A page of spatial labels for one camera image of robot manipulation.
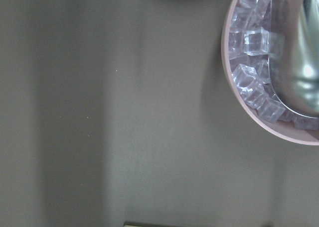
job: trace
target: pink bowl rim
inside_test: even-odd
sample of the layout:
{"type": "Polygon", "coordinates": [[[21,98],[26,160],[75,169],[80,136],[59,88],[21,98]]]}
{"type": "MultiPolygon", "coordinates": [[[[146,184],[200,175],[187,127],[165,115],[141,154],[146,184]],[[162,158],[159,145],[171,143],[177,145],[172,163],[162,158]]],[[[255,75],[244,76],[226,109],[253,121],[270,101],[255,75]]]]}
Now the pink bowl rim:
{"type": "MultiPolygon", "coordinates": [[[[237,100],[239,101],[240,105],[243,107],[243,109],[246,111],[246,113],[258,124],[260,125],[263,129],[267,130],[268,132],[272,133],[273,135],[280,137],[284,140],[290,141],[290,142],[294,142],[294,143],[298,143],[298,144],[303,144],[303,145],[319,145],[319,140],[316,139],[314,141],[310,141],[310,140],[301,140],[301,139],[297,139],[297,138],[293,138],[291,136],[287,136],[284,135],[278,131],[273,130],[270,126],[279,126],[281,124],[275,123],[268,123],[268,122],[263,122],[261,121],[254,113],[253,111],[244,103],[244,101],[242,100],[242,98],[239,95],[239,92],[237,91],[236,85],[235,83],[232,81],[232,75],[231,75],[231,69],[230,69],[230,63],[229,63],[229,54],[228,54],[228,38],[229,38],[229,31],[230,31],[230,25],[231,25],[231,18],[235,9],[235,6],[237,4],[238,0],[232,0],[232,3],[229,7],[227,16],[226,16],[226,20],[224,23],[224,27],[223,27],[223,33],[222,33],[222,40],[221,40],[221,55],[222,55],[222,63],[223,63],[223,68],[224,68],[224,72],[226,74],[227,77],[227,81],[233,91],[233,93],[235,94],[237,100]]],[[[300,130],[301,133],[307,135],[307,131],[305,130],[300,130]]]]}

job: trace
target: pink bowl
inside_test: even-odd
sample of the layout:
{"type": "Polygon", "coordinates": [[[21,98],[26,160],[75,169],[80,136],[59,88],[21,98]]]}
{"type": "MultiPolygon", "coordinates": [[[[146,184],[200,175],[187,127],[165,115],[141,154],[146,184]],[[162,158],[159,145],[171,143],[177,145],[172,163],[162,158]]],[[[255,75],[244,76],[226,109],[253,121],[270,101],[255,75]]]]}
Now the pink bowl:
{"type": "Polygon", "coordinates": [[[237,91],[236,85],[233,82],[233,78],[231,75],[230,63],[229,63],[229,53],[228,53],[228,38],[229,38],[229,30],[231,24],[231,18],[233,16],[233,12],[238,0],[233,0],[229,11],[227,13],[227,17],[225,20],[223,34],[222,34],[222,42],[221,42],[221,54],[222,54],[222,61],[224,66],[224,71],[228,80],[228,83],[235,94],[237,100],[244,108],[246,113],[261,127],[263,127],[268,132],[291,142],[304,144],[304,145],[319,145],[319,131],[307,131],[307,130],[300,130],[294,128],[293,124],[277,121],[275,123],[270,123],[258,118],[257,113],[250,109],[242,100],[237,91]]]}

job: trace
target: pink container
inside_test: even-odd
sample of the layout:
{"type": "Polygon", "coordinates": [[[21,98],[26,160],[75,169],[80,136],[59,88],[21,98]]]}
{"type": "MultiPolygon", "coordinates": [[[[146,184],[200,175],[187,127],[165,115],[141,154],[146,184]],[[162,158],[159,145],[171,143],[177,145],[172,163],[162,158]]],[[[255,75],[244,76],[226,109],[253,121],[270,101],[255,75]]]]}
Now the pink container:
{"type": "Polygon", "coordinates": [[[244,108],[246,113],[261,127],[263,127],[268,132],[291,142],[304,144],[304,145],[319,145],[319,131],[307,131],[294,128],[293,124],[277,121],[275,123],[270,123],[260,119],[257,116],[256,111],[250,109],[242,100],[237,91],[236,84],[233,81],[229,63],[229,53],[228,53],[228,38],[229,38],[229,30],[231,25],[231,18],[233,16],[233,12],[238,0],[233,0],[229,11],[227,13],[227,17],[225,20],[223,34],[222,34],[222,42],[221,42],[221,53],[222,53],[222,61],[224,66],[224,71],[228,80],[228,83],[235,94],[237,100],[244,108]]]}

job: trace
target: gray surface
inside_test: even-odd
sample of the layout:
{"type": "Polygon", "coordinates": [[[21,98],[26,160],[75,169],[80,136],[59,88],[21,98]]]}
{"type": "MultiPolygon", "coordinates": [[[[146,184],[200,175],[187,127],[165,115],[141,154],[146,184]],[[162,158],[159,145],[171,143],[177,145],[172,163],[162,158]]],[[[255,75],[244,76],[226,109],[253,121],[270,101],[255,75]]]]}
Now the gray surface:
{"type": "Polygon", "coordinates": [[[1,0],[0,226],[319,226],[319,150],[220,60],[231,0],[1,0]]]}

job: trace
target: table surface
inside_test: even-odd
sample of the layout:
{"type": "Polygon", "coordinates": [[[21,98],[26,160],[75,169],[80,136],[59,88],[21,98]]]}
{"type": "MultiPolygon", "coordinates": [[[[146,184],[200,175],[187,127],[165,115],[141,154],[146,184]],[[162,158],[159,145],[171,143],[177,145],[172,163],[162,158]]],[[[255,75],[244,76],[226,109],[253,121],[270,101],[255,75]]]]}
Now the table surface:
{"type": "Polygon", "coordinates": [[[230,2],[0,0],[0,226],[319,227],[319,149],[225,79],[230,2]]]}

